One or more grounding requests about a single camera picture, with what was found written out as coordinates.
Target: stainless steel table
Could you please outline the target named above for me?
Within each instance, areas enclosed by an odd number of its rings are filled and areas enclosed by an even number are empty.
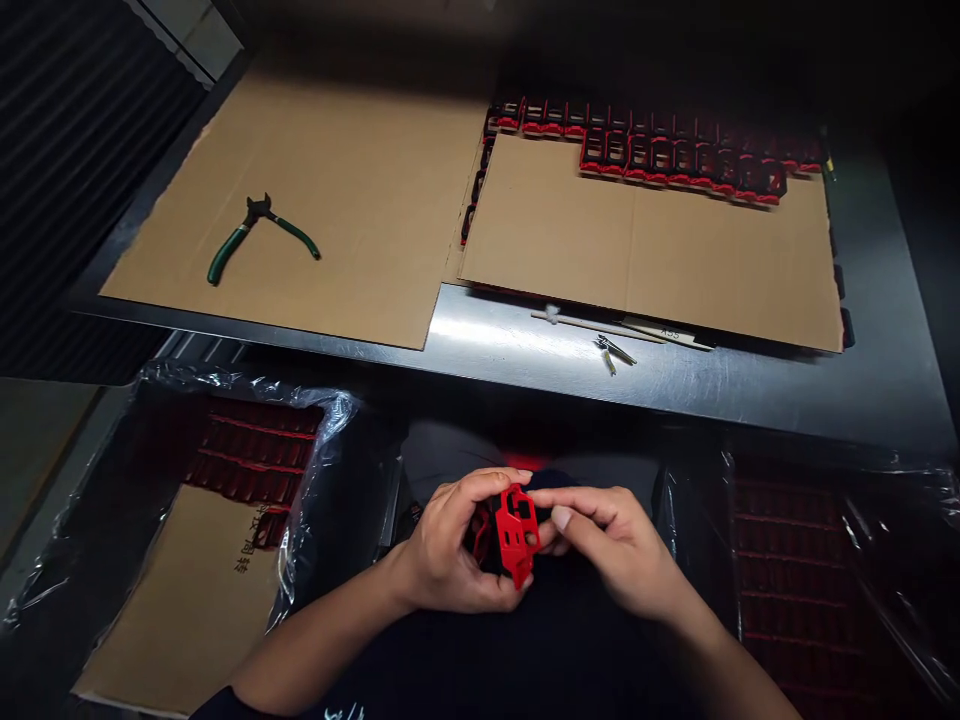
[[[120,255],[239,80],[241,57],[74,287],[74,310],[221,337],[684,413],[844,443],[953,459],[957,441],[886,168],[858,141],[833,140],[828,200],[856,345],[843,355],[704,353],[623,339],[639,364],[607,374],[594,334],[530,317],[535,307],[444,285],[422,352],[100,297]]]

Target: cardboard box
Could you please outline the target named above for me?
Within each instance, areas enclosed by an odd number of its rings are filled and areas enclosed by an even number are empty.
[[[318,67],[349,77],[311,71]],[[419,82],[443,73],[469,92],[438,93]],[[482,84],[412,59],[265,54],[205,129],[101,294],[423,347],[472,180],[490,90],[475,91]],[[212,287],[214,255],[244,219],[246,197],[264,192],[323,259],[260,220]]]
[[[277,551],[244,553],[258,509],[180,488],[143,574],[73,693],[188,717],[262,639],[277,596]]]
[[[763,210],[582,178],[579,156],[497,138],[460,278],[842,352],[821,177]]]

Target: cutting pliers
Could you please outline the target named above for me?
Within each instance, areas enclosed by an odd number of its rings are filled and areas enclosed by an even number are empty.
[[[288,233],[299,238],[303,241],[303,244],[307,246],[307,250],[313,255],[313,259],[320,259],[320,251],[317,249],[317,246],[314,245],[313,240],[296,225],[287,222],[282,217],[277,217],[277,215],[271,212],[270,196],[264,193],[263,200],[247,198],[247,217],[244,218],[243,223],[233,231],[233,234],[227,238],[227,241],[217,251],[216,256],[214,256],[213,262],[210,263],[210,269],[207,271],[208,283],[213,286],[220,284],[220,277],[223,275],[223,269],[227,266],[227,260],[229,260],[230,256],[240,247],[240,243],[243,242],[243,239],[250,232],[250,228],[256,225],[257,220],[262,217],[275,222]]]

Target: forearm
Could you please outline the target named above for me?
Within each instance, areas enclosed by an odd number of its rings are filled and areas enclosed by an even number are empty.
[[[388,555],[272,630],[230,684],[260,712],[297,715],[314,705],[384,628],[410,610]]]
[[[714,720],[795,718],[780,688],[684,578],[675,611],[664,623],[678,645],[681,667]]]

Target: metal clip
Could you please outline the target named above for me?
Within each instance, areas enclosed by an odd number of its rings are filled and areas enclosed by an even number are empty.
[[[611,375],[617,374],[617,368],[613,364],[613,360],[610,358],[610,353],[619,357],[627,365],[636,365],[637,361],[630,357],[622,348],[617,347],[614,343],[610,342],[610,339],[606,335],[597,335],[597,339],[594,340],[594,343],[598,348],[603,350],[603,363],[607,366],[607,370],[610,371]]]
[[[599,338],[598,342],[603,343],[605,350],[612,350],[613,353],[620,357],[627,365],[636,365],[637,361],[630,357],[625,350],[620,347],[617,347],[606,335],[597,335]]]

